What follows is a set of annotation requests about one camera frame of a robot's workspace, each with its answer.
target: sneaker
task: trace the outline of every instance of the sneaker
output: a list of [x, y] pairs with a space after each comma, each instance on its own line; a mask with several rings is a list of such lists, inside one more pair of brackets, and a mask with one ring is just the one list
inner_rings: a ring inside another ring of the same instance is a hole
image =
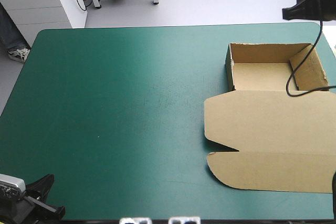
[[8, 52], [8, 56], [11, 60], [16, 60], [21, 63], [25, 63], [30, 50], [28, 48], [17, 49], [15, 51]]

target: white floor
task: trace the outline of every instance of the white floor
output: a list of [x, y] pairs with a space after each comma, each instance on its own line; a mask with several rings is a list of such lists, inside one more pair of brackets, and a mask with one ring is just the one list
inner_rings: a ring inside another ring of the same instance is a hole
[[[87, 27], [182, 26], [246, 23], [276, 23], [281, 9], [296, 0], [102, 0], [102, 8], [91, 6]], [[335, 40], [329, 32], [331, 43]], [[22, 65], [9, 61], [0, 48], [0, 113]]]

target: drawer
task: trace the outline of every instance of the drawer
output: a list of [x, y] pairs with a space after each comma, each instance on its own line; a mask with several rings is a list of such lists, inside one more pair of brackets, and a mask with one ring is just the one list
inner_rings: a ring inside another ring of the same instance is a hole
[[62, 7], [16, 9], [7, 12], [16, 25], [69, 22]]
[[6, 10], [60, 7], [59, 0], [0, 0]]
[[58, 22], [58, 23], [44, 23], [44, 24], [30, 24], [30, 25], [18, 25], [23, 37], [30, 46], [33, 45], [37, 34], [45, 29], [64, 29], [71, 28], [70, 22]]

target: jeans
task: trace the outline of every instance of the jeans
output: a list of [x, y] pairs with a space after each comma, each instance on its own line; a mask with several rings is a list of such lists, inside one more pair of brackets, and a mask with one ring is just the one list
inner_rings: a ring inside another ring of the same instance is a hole
[[15, 51], [28, 47], [25, 38], [22, 36], [16, 25], [0, 4], [0, 41], [7, 51]]

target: open cardboard box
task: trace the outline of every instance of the open cardboard box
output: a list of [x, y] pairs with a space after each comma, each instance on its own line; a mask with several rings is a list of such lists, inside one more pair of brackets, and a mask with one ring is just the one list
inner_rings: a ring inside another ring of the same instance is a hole
[[[210, 153], [208, 165], [240, 189], [331, 193], [336, 170], [336, 94], [287, 96], [286, 82], [311, 44], [230, 44], [228, 93], [205, 101], [205, 136], [239, 152]], [[293, 93], [327, 86], [313, 50]]]

